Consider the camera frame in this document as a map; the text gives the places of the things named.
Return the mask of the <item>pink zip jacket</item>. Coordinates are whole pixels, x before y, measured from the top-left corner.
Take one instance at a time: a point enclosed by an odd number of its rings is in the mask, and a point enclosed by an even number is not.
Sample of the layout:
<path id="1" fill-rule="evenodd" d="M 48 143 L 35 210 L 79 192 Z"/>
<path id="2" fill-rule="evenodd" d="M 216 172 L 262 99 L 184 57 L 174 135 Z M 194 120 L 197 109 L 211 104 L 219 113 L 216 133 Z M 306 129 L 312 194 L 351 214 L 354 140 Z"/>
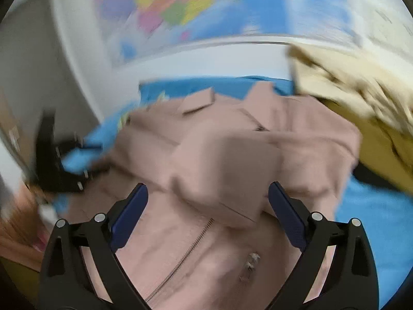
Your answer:
<path id="1" fill-rule="evenodd" d="M 258 82 L 242 99 L 207 89 L 130 114 L 102 162 L 110 172 L 69 200 L 70 222 L 106 213 L 138 183 L 149 198 L 120 264 L 153 309 L 264 309 L 297 262 L 271 212 L 279 182 L 331 219 L 361 135 L 310 96 Z"/>

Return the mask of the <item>colourful wall map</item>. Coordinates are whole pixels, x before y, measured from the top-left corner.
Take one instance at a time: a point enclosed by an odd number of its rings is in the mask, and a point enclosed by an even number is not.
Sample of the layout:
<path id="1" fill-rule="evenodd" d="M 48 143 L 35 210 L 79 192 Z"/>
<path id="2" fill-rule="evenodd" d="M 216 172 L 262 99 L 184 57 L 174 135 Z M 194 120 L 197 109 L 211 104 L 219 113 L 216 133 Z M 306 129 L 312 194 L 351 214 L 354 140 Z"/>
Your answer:
<path id="1" fill-rule="evenodd" d="M 115 65 L 193 41 L 298 36 L 352 44 L 349 0 L 94 0 Z"/>

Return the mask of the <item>cream garment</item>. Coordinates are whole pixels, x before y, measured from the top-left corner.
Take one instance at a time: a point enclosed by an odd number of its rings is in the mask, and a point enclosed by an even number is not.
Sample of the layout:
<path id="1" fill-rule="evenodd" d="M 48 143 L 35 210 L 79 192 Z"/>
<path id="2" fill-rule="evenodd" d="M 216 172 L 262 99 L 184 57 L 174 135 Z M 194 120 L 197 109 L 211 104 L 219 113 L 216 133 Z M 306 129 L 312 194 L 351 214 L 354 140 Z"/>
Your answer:
<path id="1" fill-rule="evenodd" d="M 328 99 L 363 118 L 412 134 L 412 85 L 360 53 L 292 44 L 296 92 Z"/>

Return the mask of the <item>mustard brown garment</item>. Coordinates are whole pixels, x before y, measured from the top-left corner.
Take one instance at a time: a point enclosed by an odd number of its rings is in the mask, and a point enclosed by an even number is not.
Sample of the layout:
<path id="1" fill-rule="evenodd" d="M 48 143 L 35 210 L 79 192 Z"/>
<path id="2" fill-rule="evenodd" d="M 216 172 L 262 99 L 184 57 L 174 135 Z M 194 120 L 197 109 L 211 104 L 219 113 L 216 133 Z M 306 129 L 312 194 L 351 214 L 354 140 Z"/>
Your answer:
<path id="1" fill-rule="evenodd" d="M 319 100 L 332 112 L 332 133 L 347 143 L 358 160 L 352 174 L 376 188 L 412 194 L 412 136 L 376 118 L 363 118 L 327 100 Z"/>

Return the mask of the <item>blue floral bed sheet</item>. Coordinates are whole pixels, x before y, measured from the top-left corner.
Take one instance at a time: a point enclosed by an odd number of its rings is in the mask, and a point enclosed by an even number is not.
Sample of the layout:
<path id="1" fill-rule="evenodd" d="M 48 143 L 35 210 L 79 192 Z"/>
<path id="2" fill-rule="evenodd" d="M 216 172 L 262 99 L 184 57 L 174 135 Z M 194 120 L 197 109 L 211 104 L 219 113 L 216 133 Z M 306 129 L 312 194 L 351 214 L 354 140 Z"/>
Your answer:
<path id="1" fill-rule="evenodd" d="M 220 95 L 243 99 L 260 79 L 259 76 L 207 77 L 146 83 L 139 87 L 137 100 L 107 117 L 86 139 L 90 143 L 101 143 L 104 150 L 108 150 L 113 146 L 118 132 L 115 121 L 128 110 L 155 102 L 160 95 L 172 99 L 213 88 Z M 336 217 L 341 222 L 351 217 L 361 219 L 377 268 L 379 305 L 384 307 L 412 268 L 412 197 L 376 188 L 351 177 Z"/>

